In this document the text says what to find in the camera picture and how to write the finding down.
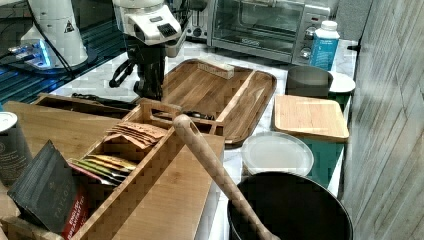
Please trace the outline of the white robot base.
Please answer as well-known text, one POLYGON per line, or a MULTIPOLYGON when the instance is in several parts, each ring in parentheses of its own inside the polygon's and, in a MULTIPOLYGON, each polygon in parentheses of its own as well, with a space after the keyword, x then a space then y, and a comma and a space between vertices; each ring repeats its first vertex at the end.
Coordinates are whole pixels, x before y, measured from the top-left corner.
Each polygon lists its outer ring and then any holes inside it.
POLYGON ((27 0, 32 27, 8 51, 23 67, 42 74, 87 68, 97 54, 83 43, 71 0, 27 0))

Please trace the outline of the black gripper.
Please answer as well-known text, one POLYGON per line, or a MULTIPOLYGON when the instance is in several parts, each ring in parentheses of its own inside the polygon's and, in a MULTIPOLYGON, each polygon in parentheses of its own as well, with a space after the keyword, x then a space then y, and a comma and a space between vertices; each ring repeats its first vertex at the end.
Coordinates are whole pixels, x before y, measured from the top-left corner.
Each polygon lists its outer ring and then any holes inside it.
POLYGON ((136 37, 126 34, 124 42, 128 59, 115 70, 109 86, 119 87, 133 72, 134 67, 137 67, 139 80, 134 83, 133 91, 141 98, 160 101, 163 95, 165 46, 147 45, 136 37))

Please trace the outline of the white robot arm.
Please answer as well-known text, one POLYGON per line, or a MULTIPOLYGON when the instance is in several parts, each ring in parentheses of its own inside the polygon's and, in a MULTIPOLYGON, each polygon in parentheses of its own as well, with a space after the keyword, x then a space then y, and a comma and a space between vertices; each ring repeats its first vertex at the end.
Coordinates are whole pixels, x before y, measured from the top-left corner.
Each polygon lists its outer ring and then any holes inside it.
POLYGON ((109 81, 119 87, 137 67, 133 91, 141 98, 161 100, 165 58, 178 55, 185 33, 164 0, 112 0, 128 59, 109 81))

